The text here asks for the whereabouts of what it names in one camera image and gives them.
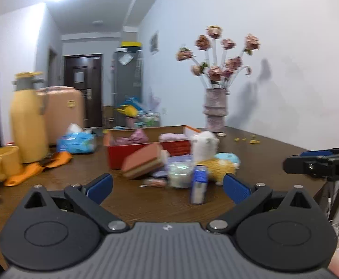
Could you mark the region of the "dried pink roses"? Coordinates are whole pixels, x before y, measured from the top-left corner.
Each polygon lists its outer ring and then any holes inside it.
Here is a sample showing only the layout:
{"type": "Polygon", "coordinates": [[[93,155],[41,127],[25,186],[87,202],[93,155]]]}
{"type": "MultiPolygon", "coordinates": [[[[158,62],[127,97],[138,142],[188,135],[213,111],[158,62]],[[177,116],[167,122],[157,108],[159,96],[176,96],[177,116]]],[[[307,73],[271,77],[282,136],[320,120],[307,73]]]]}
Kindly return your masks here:
{"type": "Polygon", "coordinates": [[[243,63],[245,55],[252,56],[261,47],[260,39],[249,33],[244,38],[243,48],[234,57],[228,58],[228,51],[237,44],[231,38],[223,38],[223,29],[218,25],[209,25],[206,34],[199,35],[195,47],[205,53],[205,59],[198,61],[194,52],[188,47],[180,47],[176,60],[192,60],[191,73],[199,77],[206,88],[228,90],[240,73],[252,75],[252,68],[243,63]]]}

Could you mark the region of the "yellow box on fridge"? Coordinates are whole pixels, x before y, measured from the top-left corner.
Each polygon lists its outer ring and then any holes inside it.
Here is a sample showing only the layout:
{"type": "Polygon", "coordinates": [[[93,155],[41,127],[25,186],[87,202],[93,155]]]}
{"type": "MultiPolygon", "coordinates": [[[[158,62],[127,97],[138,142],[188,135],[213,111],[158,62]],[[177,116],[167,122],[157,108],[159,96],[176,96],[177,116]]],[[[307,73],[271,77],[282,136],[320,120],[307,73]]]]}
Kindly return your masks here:
{"type": "Polygon", "coordinates": [[[123,41],[121,42],[121,47],[142,47],[142,44],[140,42],[123,41]]]}

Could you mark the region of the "folded lilac towel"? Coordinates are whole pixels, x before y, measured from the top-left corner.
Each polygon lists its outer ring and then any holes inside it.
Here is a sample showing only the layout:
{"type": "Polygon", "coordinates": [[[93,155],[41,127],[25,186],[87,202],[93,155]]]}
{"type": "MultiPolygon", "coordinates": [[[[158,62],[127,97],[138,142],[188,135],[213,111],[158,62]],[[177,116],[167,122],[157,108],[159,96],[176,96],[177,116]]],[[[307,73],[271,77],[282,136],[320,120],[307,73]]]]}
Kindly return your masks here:
{"type": "Polygon", "coordinates": [[[162,133],[159,136],[160,142],[173,142],[182,140],[188,140],[188,137],[183,133],[162,133]]]}

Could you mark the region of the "purple knitted pouch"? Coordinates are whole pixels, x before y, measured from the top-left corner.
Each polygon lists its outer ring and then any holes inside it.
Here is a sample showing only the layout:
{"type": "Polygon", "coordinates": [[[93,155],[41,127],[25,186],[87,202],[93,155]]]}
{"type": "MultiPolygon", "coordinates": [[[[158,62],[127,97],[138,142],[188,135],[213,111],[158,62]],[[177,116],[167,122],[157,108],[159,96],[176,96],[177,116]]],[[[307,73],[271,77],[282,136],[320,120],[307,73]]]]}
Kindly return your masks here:
{"type": "Polygon", "coordinates": [[[193,157],[190,154],[168,157],[165,165],[154,170],[154,178],[167,178],[170,174],[188,174],[193,170],[193,157]]]}

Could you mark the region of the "brown sponge block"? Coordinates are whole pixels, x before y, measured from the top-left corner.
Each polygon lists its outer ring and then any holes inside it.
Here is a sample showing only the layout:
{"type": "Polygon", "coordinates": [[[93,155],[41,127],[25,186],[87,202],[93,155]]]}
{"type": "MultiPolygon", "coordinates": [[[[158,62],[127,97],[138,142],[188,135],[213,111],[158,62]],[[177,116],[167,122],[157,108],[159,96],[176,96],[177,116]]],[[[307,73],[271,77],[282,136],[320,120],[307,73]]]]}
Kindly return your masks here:
{"type": "Polygon", "coordinates": [[[154,142],[127,156],[122,164],[122,174],[127,179],[135,179],[163,167],[169,153],[154,142]]]}

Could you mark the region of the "yellow thermos jug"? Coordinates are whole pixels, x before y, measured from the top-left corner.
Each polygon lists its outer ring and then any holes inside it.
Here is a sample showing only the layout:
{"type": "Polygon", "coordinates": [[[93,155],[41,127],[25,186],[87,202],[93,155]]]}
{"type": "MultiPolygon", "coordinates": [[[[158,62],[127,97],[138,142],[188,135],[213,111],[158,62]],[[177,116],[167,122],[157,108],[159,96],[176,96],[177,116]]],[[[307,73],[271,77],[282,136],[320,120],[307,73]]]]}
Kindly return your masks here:
{"type": "Polygon", "coordinates": [[[19,147],[25,164],[41,161],[49,151],[45,125],[47,88],[37,91],[43,83],[42,72],[23,72],[15,75],[10,117],[14,144],[19,147]]]}

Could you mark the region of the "blue pocket tissue pack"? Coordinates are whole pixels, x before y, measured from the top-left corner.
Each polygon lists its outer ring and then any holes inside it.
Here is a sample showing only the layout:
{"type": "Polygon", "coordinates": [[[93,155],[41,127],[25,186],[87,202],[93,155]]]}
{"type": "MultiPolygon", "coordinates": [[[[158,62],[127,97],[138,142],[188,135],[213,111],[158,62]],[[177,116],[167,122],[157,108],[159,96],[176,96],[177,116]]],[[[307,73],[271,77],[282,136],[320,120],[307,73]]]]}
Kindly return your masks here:
{"type": "Polygon", "coordinates": [[[208,185],[208,169],[204,165],[197,165],[194,168],[191,183],[191,204],[200,205],[205,201],[205,194],[208,185]]]}

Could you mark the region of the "orange cloth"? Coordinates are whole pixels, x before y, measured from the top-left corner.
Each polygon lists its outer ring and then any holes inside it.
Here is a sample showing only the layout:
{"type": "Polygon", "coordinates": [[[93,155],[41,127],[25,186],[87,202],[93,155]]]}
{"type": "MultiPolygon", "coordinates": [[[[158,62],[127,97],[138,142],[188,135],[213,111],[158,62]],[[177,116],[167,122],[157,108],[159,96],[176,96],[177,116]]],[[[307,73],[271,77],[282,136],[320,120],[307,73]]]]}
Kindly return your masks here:
{"type": "Polygon", "coordinates": [[[4,186],[17,186],[23,183],[24,181],[30,179],[33,176],[41,174],[45,170],[50,170],[58,168],[69,163],[72,159],[72,154],[67,151],[61,151],[59,153],[51,153],[45,159],[42,159],[39,162],[27,164],[24,167],[23,172],[20,174],[10,176],[4,182],[4,186]]]}

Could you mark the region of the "dark brown door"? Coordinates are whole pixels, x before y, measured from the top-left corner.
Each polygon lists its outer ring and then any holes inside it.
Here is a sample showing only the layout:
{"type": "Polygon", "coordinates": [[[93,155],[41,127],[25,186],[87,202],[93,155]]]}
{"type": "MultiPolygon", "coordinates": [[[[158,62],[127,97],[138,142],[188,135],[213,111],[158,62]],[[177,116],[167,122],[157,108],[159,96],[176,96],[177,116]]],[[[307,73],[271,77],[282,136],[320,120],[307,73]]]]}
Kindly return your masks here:
{"type": "Polygon", "coordinates": [[[63,84],[81,91],[85,104],[85,127],[102,127],[103,54],[65,56],[63,84]]]}

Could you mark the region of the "pink textured vase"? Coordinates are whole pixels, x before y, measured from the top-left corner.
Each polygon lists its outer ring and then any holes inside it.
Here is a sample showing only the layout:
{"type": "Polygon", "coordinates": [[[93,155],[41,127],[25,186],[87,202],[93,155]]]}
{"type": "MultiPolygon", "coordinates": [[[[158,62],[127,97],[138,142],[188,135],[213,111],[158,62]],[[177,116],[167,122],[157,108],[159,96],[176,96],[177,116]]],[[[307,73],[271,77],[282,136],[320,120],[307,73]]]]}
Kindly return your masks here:
{"type": "Polygon", "coordinates": [[[228,115],[227,91],[224,88],[207,88],[203,113],[206,116],[206,128],[213,133],[224,133],[225,117],[228,115]]]}

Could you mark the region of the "pink satin bow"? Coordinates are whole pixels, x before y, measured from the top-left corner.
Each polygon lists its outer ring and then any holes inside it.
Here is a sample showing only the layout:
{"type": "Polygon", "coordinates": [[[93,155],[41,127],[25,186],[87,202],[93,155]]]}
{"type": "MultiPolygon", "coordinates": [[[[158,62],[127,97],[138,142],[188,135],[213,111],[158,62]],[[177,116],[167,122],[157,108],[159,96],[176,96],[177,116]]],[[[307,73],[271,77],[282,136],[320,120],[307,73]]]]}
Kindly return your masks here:
{"type": "Polygon", "coordinates": [[[117,137],[111,141],[112,146],[126,146],[131,144],[145,144],[149,142],[143,129],[136,129],[129,137],[117,137]]]}

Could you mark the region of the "orange cardboard box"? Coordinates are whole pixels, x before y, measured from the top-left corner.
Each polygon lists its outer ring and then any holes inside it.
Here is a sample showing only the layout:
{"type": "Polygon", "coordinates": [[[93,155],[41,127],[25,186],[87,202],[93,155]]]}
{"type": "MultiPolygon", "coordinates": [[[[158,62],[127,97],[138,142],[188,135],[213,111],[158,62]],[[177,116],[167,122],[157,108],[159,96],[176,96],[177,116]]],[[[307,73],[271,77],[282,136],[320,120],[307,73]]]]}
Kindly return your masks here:
{"type": "Polygon", "coordinates": [[[136,129],[109,129],[106,131],[103,138],[103,144],[107,151],[107,161],[110,169],[121,169],[123,161],[128,155],[154,142],[160,143],[163,146],[163,149],[167,150],[171,156],[190,154],[190,137],[201,132],[201,130],[195,129],[188,125],[149,127],[142,130],[147,137],[147,141],[135,144],[118,144],[118,139],[129,139],[132,134],[136,132],[136,129]],[[182,133],[187,137],[187,139],[162,142],[159,140],[159,136],[164,133],[182,133]]]}

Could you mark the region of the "white alpaca plush toy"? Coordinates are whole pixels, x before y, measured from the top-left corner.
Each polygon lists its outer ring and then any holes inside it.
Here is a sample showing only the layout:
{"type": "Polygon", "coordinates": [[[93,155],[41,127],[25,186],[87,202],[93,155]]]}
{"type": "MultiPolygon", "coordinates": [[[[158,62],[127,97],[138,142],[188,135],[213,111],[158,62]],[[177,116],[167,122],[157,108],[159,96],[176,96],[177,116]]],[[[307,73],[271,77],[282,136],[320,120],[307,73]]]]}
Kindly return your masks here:
{"type": "Polygon", "coordinates": [[[191,155],[195,165],[206,166],[208,178],[222,186],[226,174],[236,174],[240,159],[233,153],[218,153],[220,140],[209,131],[192,135],[191,155]]]}

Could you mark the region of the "iridescent white pouch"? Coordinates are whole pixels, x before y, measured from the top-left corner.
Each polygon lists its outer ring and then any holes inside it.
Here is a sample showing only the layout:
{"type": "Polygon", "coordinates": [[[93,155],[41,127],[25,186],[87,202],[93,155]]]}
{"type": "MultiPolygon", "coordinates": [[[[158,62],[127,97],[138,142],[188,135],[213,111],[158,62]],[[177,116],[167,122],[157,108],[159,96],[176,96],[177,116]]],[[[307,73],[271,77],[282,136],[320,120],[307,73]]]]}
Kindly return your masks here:
{"type": "Polygon", "coordinates": [[[193,173],[191,161],[174,162],[168,165],[168,182],[171,188],[191,187],[191,175],[193,173]]]}

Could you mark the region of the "pink suitcase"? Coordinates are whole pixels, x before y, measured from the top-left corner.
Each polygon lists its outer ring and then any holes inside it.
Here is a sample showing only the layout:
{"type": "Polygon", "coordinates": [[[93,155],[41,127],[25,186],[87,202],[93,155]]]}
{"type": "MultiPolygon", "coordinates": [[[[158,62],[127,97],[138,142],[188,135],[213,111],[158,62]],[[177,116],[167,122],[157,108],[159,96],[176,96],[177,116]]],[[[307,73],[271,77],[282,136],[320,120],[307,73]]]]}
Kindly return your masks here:
{"type": "Polygon", "coordinates": [[[81,91],[67,86],[50,86],[36,91],[43,108],[46,139],[49,146],[67,134],[70,124],[84,128],[85,99],[81,91]]]}

